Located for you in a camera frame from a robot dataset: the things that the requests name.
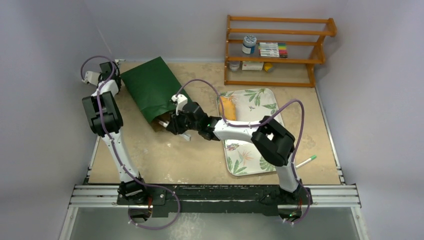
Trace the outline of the yellow fake bread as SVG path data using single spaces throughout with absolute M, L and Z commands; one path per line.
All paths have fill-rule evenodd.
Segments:
M 227 120 L 236 121 L 236 105 L 227 97 L 221 96 L 220 100 L 223 103 L 223 111 L 221 103 L 219 102 L 219 114 L 224 116 Z

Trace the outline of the green paper bag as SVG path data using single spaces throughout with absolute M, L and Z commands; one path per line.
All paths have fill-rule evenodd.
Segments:
M 130 68 L 120 77 L 142 116 L 155 132 L 165 130 L 176 106 L 171 97 L 182 87 L 162 57 L 156 57 Z

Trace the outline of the metal tongs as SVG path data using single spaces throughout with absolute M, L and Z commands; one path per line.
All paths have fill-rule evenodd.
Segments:
M 161 121 L 159 120 L 158 123 L 163 126 L 165 129 L 168 127 L 169 123 L 167 121 Z M 186 141 L 190 141 L 191 140 L 191 135 L 188 133 L 182 133 L 179 134 L 180 137 L 182 137 L 183 139 L 185 139 Z

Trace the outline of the leaf pattern serving tray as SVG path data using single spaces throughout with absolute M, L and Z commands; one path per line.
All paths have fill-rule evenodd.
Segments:
M 223 103 L 235 107 L 235 120 L 260 121 L 273 115 L 279 106 L 274 93 L 268 88 L 256 88 L 222 92 Z M 227 170 L 234 176 L 246 176 L 274 172 L 276 169 L 261 156 L 254 144 L 228 139 L 223 142 Z

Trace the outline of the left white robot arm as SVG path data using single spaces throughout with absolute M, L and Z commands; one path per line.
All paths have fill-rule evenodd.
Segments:
M 96 85 L 95 92 L 82 99 L 88 125 L 94 134 L 101 137 L 112 155 L 120 180 L 118 196 L 142 205 L 148 201 L 149 191 L 123 139 L 124 121 L 115 101 L 115 95 L 122 86 L 118 65 L 107 61 L 99 66 L 101 72 L 93 81 L 87 74 L 83 75 L 83 80 Z

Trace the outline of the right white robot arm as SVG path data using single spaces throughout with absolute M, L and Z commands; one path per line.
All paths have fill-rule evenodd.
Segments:
M 252 123 L 226 121 L 223 117 L 207 115 L 197 102 L 178 103 L 170 115 L 166 130 L 174 135 L 197 131 L 207 141 L 237 140 L 253 144 L 263 159 L 275 167 L 280 196 L 288 204 L 294 203 L 304 191 L 312 200 L 310 190 L 297 175 L 294 158 L 297 152 L 295 137 L 271 116 Z

